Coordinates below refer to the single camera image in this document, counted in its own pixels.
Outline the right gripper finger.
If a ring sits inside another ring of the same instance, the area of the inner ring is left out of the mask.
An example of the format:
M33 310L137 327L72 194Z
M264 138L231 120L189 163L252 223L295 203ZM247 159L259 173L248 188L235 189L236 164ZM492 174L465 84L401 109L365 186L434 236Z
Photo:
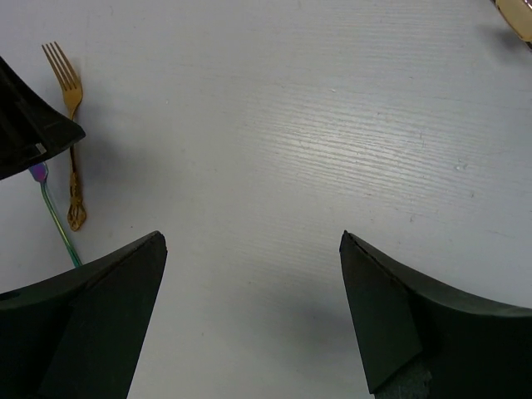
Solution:
M126 398L165 271L155 231L1 295L3 398Z
M348 232L339 253L374 397L530 397L529 308L453 288Z

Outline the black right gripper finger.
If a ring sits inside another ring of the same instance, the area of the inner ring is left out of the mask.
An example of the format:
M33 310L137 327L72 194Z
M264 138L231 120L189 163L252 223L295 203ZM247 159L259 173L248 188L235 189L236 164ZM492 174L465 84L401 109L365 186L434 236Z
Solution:
M1 178L4 180L68 150L86 137L1 61Z

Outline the iridescent rainbow fork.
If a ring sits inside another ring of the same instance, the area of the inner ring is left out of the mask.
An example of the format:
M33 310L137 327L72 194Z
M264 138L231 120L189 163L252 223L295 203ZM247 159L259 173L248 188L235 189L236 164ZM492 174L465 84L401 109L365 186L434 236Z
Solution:
M66 247L66 251L68 252L72 263L74 264L75 268L78 268L82 266L82 262L77 254L77 251L75 250L75 247L71 240L69 239L67 232L65 231L62 222L60 221L55 206L52 203L52 199L49 194L49 190L47 187L47 177L48 177L48 168L45 162L41 162L38 164L35 164L31 166L28 169L32 175L32 178L40 185L42 198L46 204L46 207L52 217L52 220L54 224L57 227L57 230L62 238L62 242L64 243Z

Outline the gold ornate fork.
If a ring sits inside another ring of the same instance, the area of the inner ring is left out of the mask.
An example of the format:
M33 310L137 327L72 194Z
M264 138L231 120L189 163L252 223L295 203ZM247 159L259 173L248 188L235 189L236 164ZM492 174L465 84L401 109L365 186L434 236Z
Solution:
M57 42L43 44L42 50L62 90L67 116L71 121L74 121L83 99L81 79ZM72 231L78 231L86 222L86 209L74 145L70 147L69 153L71 172L69 183L70 205L67 211L67 222Z

